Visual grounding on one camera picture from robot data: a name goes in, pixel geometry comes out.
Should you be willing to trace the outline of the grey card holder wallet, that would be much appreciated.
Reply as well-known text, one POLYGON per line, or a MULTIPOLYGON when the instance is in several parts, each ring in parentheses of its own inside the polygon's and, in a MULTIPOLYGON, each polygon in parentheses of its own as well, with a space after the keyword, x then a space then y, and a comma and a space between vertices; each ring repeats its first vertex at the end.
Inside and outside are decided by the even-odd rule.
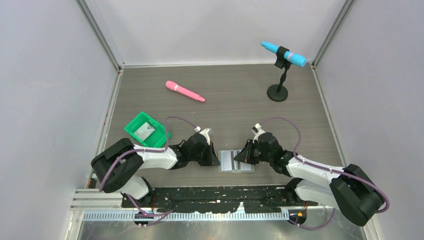
POLYGON ((240 152, 241 150, 220 150, 218 171, 221 173, 253 173, 255 171, 253 165, 234 160, 240 152))

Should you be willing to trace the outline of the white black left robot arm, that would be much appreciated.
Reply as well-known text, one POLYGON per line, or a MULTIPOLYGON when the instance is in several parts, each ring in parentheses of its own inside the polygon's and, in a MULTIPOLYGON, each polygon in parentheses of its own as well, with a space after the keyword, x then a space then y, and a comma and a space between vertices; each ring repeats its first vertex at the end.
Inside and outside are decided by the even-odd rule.
POLYGON ((154 148, 133 144, 122 138, 91 161, 91 167, 104 193, 120 192, 141 207, 153 202, 153 189, 144 177, 136 176, 140 169, 177 170, 190 162, 203 167, 219 166, 209 134, 202 130, 187 140, 168 147, 154 148))

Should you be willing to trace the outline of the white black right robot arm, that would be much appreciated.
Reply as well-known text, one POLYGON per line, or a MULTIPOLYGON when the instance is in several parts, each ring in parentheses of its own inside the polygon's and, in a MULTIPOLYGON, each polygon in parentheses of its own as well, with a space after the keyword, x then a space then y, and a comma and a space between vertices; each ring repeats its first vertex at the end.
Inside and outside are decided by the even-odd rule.
POLYGON ((291 205, 315 202, 340 211, 351 223, 363 227, 387 200, 357 165, 334 167, 283 149, 270 132, 248 139, 235 161, 256 165, 267 162, 278 173, 291 177, 285 198, 291 205))

